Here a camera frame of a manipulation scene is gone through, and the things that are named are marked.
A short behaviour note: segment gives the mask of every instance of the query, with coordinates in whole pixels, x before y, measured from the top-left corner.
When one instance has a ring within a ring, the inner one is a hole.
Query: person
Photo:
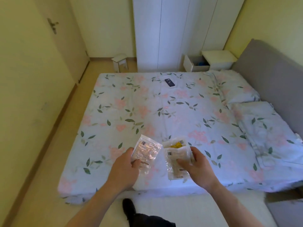
[[[228,191],[215,176],[207,158],[196,148],[191,147],[195,158],[193,165],[184,160],[177,162],[188,171],[192,180],[204,188],[217,203],[229,227],[262,227],[263,225],[240,201]],[[114,162],[106,183],[91,200],[67,223],[67,227],[98,227],[115,198],[131,188],[139,175],[140,160],[131,163],[133,148],[127,149]],[[137,214],[130,199],[122,202],[130,227],[136,226],[176,226],[157,216]]]

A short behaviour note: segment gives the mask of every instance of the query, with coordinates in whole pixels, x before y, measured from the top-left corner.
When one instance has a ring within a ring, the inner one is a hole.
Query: floral pillowcase
[[[268,102],[233,103],[231,110],[261,168],[303,169],[303,144]]]
[[[221,90],[224,104],[259,101],[259,93],[247,81],[233,70],[210,71]]]

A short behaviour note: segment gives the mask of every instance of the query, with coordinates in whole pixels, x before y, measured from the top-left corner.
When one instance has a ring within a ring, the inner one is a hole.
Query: stool
[[[112,58],[115,72],[120,72],[119,65],[123,64],[124,67],[128,70],[127,62],[126,62],[127,56],[125,54],[119,54]]]

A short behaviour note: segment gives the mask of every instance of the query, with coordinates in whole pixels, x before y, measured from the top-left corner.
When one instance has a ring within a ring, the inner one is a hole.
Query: hand
[[[211,193],[212,190],[220,185],[220,182],[215,176],[207,158],[196,147],[191,146],[191,151],[196,160],[193,165],[182,159],[177,159],[177,162],[188,171],[191,179],[198,186]]]
[[[117,190],[117,193],[132,187],[138,178],[141,161],[137,159],[131,164],[133,150],[133,147],[128,148],[125,153],[116,159],[106,181],[106,184]]]

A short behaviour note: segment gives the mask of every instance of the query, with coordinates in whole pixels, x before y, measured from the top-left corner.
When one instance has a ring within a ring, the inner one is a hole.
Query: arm
[[[190,165],[188,162],[178,159],[185,170],[188,171],[193,181],[204,188],[213,197],[221,210],[229,227],[263,227],[240,201],[228,191],[215,176],[207,158],[195,147],[191,151],[196,162]]]
[[[127,149],[112,166],[106,183],[91,200],[67,223],[66,227],[99,227],[115,198],[132,187],[139,175],[140,160],[131,164],[133,148]]]

